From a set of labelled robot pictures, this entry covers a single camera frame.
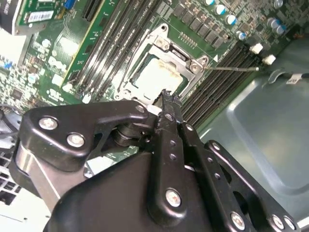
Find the capacitor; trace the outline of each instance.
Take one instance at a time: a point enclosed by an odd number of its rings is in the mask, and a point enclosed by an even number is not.
[[[13,66],[13,62],[10,61],[10,62],[5,63],[3,67],[5,69],[10,69],[12,66]]]
[[[270,28],[276,29],[278,26],[280,26],[280,21],[276,18],[269,18],[267,20],[267,26]]]
[[[214,0],[204,0],[205,5],[210,6],[214,4]]]
[[[223,6],[223,5],[217,5],[216,6],[216,8],[215,8],[215,13],[217,14],[217,15],[223,15],[224,13],[225,13],[225,11],[226,11],[226,9],[225,9],[225,6]]]
[[[273,29],[274,33],[277,33],[278,35],[284,34],[286,31],[286,26],[285,25],[279,25],[277,28]]]
[[[274,7],[276,9],[279,9],[282,6],[283,6],[283,0],[274,0]]]
[[[236,32],[236,37],[237,37],[239,40],[243,41],[243,40],[246,39],[246,34],[245,34],[244,32],[242,32],[242,31],[237,31],[237,32]]]
[[[37,75],[36,73],[31,73],[28,75],[28,82],[34,84],[39,80],[39,78],[39,75]]]
[[[228,25],[234,25],[236,23],[236,17],[234,15],[228,15],[226,18],[225,18],[225,22],[226,24]]]

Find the chip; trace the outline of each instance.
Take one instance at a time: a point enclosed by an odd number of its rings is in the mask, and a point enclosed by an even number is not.
[[[215,24],[215,25],[213,25],[213,27],[212,27],[213,30],[217,30],[218,28],[219,28],[219,25],[218,25],[218,24]]]
[[[185,7],[183,5],[178,4],[175,7],[175,10],[173,11],[173,15],[175,15],[176,17],[179,17],[183,14],[184,11],[185,11]]]
[[[212,46],[213,46],[214,48],[217,49],[217,48],[220,47],[222,44],[223,44],[223,39],[217,38],[217,39],[215,40],[215,42],[212,44]]]
[[[206,20],[205,20],[205,24],[209,24],[211,22],[211,18],[206,18]]]
[[[225,35],[225,31],[224,30],[219,33],[220,37],[223,37],[224,35]]]
[[[206,36],[205,41],[211,44],[216,38],[217,34],[213,31],[210,31],[209,34]]]
[[[189,8],[189,10],[190,10],[190,11],[193,11],[194,8],[195,8],[195,5],[192,3],[191,6],[190,6],[190,8]]]
[[[250,18],[248,19],[248,23],[250,24],[250,23],[252,23],[252,21],[253,21],[253,18],[250,17]]]
[[[93,48],[93,44],[88,45],[86,50],[85,50],[85,53],[91,52],[92,48]]]
[[[21,97],[23,96],[23,93],[19,91],[18,89],[14,89],[11,95],[14,99],[20,100]]]
[[[37,73],[37,71],[38,71],[38,70],[37,70],[36,68],[30,67],[28,73]]]
[[[263,25],[262,24],[259,24],[257,27],[256,27],[256,30],[257,31],[262,31],[264,29]]]
[[[187,11],[183,15],[182,22],[184,22],[185,24],[189,25],[190,22],[192,21],[193,17],[194,17],[193,14],[191,12]]]
[[[209,27],[207,27],[206,25],[203,24],[203,26],[200,28],[200,30],[198,31],[198,34],[202,37],[204,37],[209,31]]]
[[[269,38],[268,38],[268,42],[272,43],[274,42],[275,40],[275,37],[273,35],[271,35]]]
[[[240,27],[241,31],[248,31],[249,30],[249,25],[246,23],[243,23]]]
[[[200,20],[198,20],[197,18],[195,18],[193,20],[193,22],[191,23],[190,28],[193,31],[197,31],[199,29],[199,27],[201,26],[201,24],[202,24],[202,22]]]

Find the green circuit board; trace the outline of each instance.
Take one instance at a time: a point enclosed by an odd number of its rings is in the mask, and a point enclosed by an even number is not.
[[[29,25],[50,19],[57,19],[64,0],[26,0],[22,2],[17,18],[18,25]]]
[[[86,93],[91,93],[91,102],[118,100],[115,91],[121,75],[116,74],[124,72],[142,36],[147,31],[151,33],[162,24],[168,26],[167,37],[173,44],[192,59],[207,56],[208,66],[215,67],[235,46],[238,41],[237,31],[244,32],[248,38],[257,38],[276,56],[291,41],[289,32],[296,24],[302,26],[305,23],[304,18],[308,15],[306,1],[297,7],[293,2],[286,3],[280,9],[275,9],[264,1],[249,0],[216,0],[211,6],[205,5],[203,0],[96,1],[98,2],[100,4],[97,11],[87,20],[84,9],[88,2],[76,1],[74,7],[66,11],[61,19],[51,20],[45,30],[32,36],[23,66],[13,66],[0,71],[0,87],[5,90],[1,97],[2,102],[27,110],[42,105],[82,103]],[[31,5],[25,3],[25,6],[32,7],[35,3],[36,7],[41,4],[33,1]],[[51,6],[52,3],[46,3],[45,6]],[[57,12],[63,9],[62,4],[61,1],[57,4]],[[216,14],[218,5],[225,6],[223,15]],[[229,15],[236,17],[234,25],[227,24],[226,17]],[[286,32],[283,35],[274,33],[267,25],[268,19],[272,17],[284,23]],[[112,32],[109,32],[109,29],[114,27],[113,25],[117,25],[118,28],[115,28],[115,35],[111,36]],[[207,31],[202,30],[203,26],[207,26]],[[117,34],[120,39],[118,43],[113,43]],[[105,41],[108,41],[109,46],[116,47],[114,50],[106,51],[115,56],[123,47],[125,56],[122,57],[122,62],[116,62],[114,57],[109,57],[106,53],[102,55],[102,60],[110,58],[107,63],[112,67],[119,63],[121,65],[114,69],[116,74],[111,82],[106,80],[107,75],[99,75],[99,70],[96,70],[97,73],[89,77],[86,84],[80,84],[81,77],[78,77],[78,74],[93,54],[97,41],[105,35]],[[124,43],[130,39],[129,35],[136,37],[132,40],[131,46]],[[5,59],[2,58],[0,66],[4,62]],[[208,72],[204,72],[195,86],[207,78],[207,75]],[[89,83],[94,86],[94,91],[90,88],[88,92],[85,90]],[[183,101],[196,87],[187,92]],[[16,98],[14,90],[20,92],[21,97]]]

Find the silver screw head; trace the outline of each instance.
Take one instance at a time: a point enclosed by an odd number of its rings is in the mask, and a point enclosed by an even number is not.
[[[213,145],[214,149],[220,151],[220,146],[217,143],[213,142],[212,145]]]
[[[142,107],[141,105],[137,105],[135,108],[141,113],[145,113],[144,107]]]
[[[240,229],[241,231],[243,231],[245,229],[245,222],[243,221],[243,219],[241,218],[241,216],[238,213],[232,212],[231,213],[231,219],[234,223],[234,225]]]
[[[284,224],[282,223],[282,221],[280,220],[280,218],[278,218],[276,215],[273,215],[272,216],[272,220],[274,221],[275,225],[283,230],[284,229]]]
[[[284,220],[285,220],[286,224],[288,224],[288,226],[292,230],[296,230],[296,226],[294,225],[294,223],[292,223],[292,221],[288,217],[284,217]]]
[[[190,124],[187,124],[186,126],[187,126],[188,130],[190,130],[190,131],[194,130],[193,127]]]
[[[166,191],[165,197],[168,203],[173,207],[179,207],[182,202],[179,194],[176,191],[171,190],[171,189],[168,189]]]
[[[57,128],[58,123],[56,120],[50,118],[50,117],[44,117],[39,120],[39,125],[41,128],[45,130],[54,130]]]
[[[173,121],[173,116],[170,114],[165,114],[165,117],[169,120],[169,121]]]
[[[70,134],[67,137],[67,142],[73,147],[81,147],[85,144],[84,138],[79,134]]]

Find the electrolytic capacitor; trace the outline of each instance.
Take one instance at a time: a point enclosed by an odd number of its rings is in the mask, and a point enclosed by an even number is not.
[[[269,18],[267,20],[267,26],[269,26],[270,28],[276,29],[277,27],[280,26],[280,21],[276,18]]]
[[[286,31],[286,26],[285,25],[279,25],[277,28],[273,29],[274,33],[277,33],[278,35],[284,34]]]
[[[204,0],[205,5],[210,6],[214,4],[214,0]]]
[[[276,9],[279,9],[282,6],[283,6],[283,0],[274,0],[274,7]]]
[[[224,13],[225,13],[225,11],[226,11],[226,9],[225,9],[225,6],[223,6],[223,5],[217,5],[216,6],[216,8],[215,8],[215,13],[217,14],[217,15],[223,15]]]
[[[236,23],[236,17],[234,15],[228,15],[226,18],[225,18],[225,22],[226,24],[228,25],[234,25]]]
[[[237,32],[236,32],[236,37],[237,37],[237,39],[243,41],[243,40],[246,39],[246,34],[243,33],[242,31],[237,31]]]

